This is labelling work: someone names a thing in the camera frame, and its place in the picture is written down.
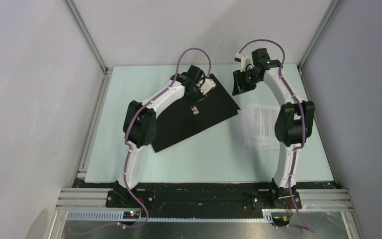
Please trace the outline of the printed paper sheets stack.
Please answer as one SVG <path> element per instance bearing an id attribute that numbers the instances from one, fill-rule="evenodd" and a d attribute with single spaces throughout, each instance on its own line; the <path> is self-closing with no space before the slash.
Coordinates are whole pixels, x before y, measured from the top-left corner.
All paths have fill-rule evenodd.
<path id="1" fill-rule="evenodd" d="M 244 152 L 278 150 L 280 142 L 275 135 L 275 123 L 280 107 L 247 104 L 237 111 L 238 134 Z"/>

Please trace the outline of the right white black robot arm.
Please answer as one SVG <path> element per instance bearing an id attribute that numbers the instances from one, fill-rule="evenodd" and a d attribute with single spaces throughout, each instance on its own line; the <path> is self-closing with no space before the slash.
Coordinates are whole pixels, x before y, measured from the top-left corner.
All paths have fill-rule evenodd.
<path id="1" fill-rule="evenodd" d="M 300 152 L 312 134 L 315 105 L 294 91 L 284 78 L 282 62 L 272 60 L 265 48 L 254 50 L 250 57 L 238 52 L 234 60 L 240 68 L 233 72 L 233 96 L 254 90 L 263 82 L 280 105 L 274 126 L 280 151 L 269 188 L 269 203 L 278 209 L 300 209 L 295 172 Z"/>

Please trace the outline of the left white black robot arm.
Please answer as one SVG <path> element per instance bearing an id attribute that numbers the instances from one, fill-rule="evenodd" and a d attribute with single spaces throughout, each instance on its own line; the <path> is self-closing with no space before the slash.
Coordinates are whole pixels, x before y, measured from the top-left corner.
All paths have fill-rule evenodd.
<path id="1" fill-rule="evenodd" d="M 158 116 L 180 99 L 193 108 L 216 87 L 212 77 L 210 72 L 204 73 L 199 67 L 191 65 L 186 72 L 175 73 L 167 85 L 153 96 L 129 103 L 123 125 L 127 154 L 122 173 L 112 190 L 123 206 L 132 207 L 137 201 L 137 194 L 132 190 L 138 184 L 135 173 L 139 170 L 142 151 L 156 137 Z"/>

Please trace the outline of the red black folder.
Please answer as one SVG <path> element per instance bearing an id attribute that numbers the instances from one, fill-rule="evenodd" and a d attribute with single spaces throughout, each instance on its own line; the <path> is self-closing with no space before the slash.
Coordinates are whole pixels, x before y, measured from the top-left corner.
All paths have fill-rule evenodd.
<path id="1" fill-rule="evenodd" d="M 209 77 L 216 87 L 196 103 L 196 113 L 182 98 L 157 116 L 156 137 L 152 142 L 156 153 L 237 115 L 240 107 L 213 73 Z"/>

